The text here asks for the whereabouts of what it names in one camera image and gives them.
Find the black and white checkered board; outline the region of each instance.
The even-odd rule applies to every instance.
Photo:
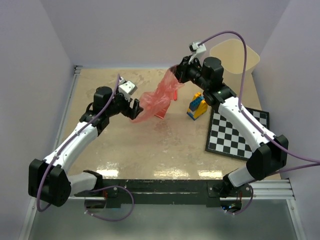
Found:
[[[269,113],[252,108],[247,110],[267,129],[269,129]],[[248,160],[251,149],[246,140],[233,125],[219,113],[211,110],[211,117],[206,140],[207,152],[221,154],[228,157]]]

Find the trash bin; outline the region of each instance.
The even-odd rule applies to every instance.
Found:
[[[247,60],[245,78],[252,77],[252,72],[260,61],[260,56],[248,45],[246,46]],[[228,39],[214,46],[210,50],[210,56],[221,60],[224,68],[223,79],[225,82],[232,83],[235,91],[238,92],[241,84],[241,76],[244,68],[244,45],[238,39]]]

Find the beige table surface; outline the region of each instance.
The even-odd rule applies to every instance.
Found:
[[[74,130],[96,88],[114,88],[117,73],[138,87],[133,95],[153,91],[166,69],[83,69],[81,70],[64,139]],[[240,82],[224,82],[237,94]],[[205,151],[210,109],[193,121],[186,112],[193,95],[201,90],[188,82],[178,91],[165,118],[153,117],[131,123],[122,114],[110,118],[105,131],[94,140],[72,165],[69,175],[83,170],[96,171],[104,178],[118,179],[221,179],[243,166],[245,161]],[[243,104],[261,109],[252,76],[247,76]]]

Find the wall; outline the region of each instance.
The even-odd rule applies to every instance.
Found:
[[[0,2],[0,239],[19,237],[28,167],[52,149],[72,64],[38,0]]]
[[[320,2],[292,0],[261,53],[255,84],[271,129],[285,134],[289,149],[320,159]],[[288,157],[287,167],[307,162]],[[290,177],[308,240],[319,239],[320,167]]]
[[[72,62],[96,68],[178,64],[190,42],[223,30],[238,31],[261,53],[289,0],[41,2]]]

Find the pink plastic bag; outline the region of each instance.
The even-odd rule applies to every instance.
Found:
[[[143,122],[170,105],[174,99],[175,91],[183,86],[170,69],[165,72],[154,92],[147,91],[141,95],[139,101],[143,111],[131,121],[132,123]]]

